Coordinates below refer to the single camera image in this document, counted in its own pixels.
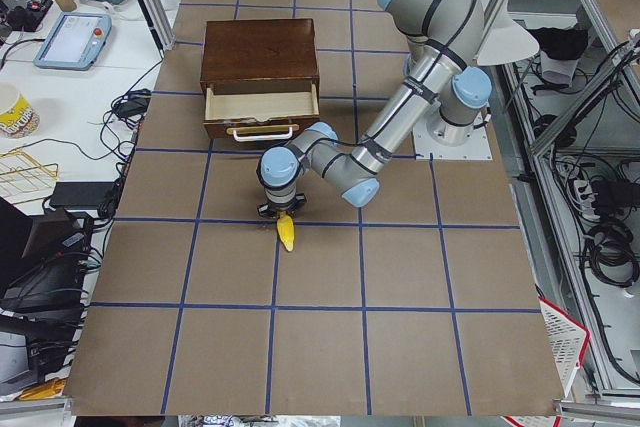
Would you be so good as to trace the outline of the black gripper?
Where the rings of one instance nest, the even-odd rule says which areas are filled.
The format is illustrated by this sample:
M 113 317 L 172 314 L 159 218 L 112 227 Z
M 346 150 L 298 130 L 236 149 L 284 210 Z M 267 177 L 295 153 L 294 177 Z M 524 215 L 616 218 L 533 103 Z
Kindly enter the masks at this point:
M 305 204 L 305 194 L 297 193 L 291 199 L 286 201 L 267 199 L 264 204 L 257 207 L 257 213 L 263 218 L 277 219 L 281 213 L 293 216 L 297 211 L 302 209 Z

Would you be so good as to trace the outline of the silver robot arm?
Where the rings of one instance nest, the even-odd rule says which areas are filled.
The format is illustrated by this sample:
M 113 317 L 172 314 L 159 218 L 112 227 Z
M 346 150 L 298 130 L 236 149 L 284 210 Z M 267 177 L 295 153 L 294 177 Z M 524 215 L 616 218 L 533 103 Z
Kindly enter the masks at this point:
M 313 171 L 352 206 L 369 203 L 379 190 L 378 173 L 432 107 L 477 54 L 484 30 L 481 0 L 377 0 L 397 29 L 408 37 L 424 38 L 422 57 L 389 98 L 383 110 L 351 151 L 340 147 L 333 128 L 316 122 L 281 146 L 266 150 L 256 174 L 266 201 L 259 216 L 291 214 L 306 199 L 296 183 Z

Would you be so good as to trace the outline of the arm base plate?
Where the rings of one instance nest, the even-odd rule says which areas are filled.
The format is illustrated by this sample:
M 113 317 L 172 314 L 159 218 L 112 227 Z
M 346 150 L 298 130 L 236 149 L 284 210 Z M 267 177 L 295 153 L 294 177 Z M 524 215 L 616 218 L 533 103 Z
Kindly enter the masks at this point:
M 438 122 L 429 127 L 419 121 L 412 131 L 418 160 L 491 161 L 493 159 L 485 127 L 449 126 Z

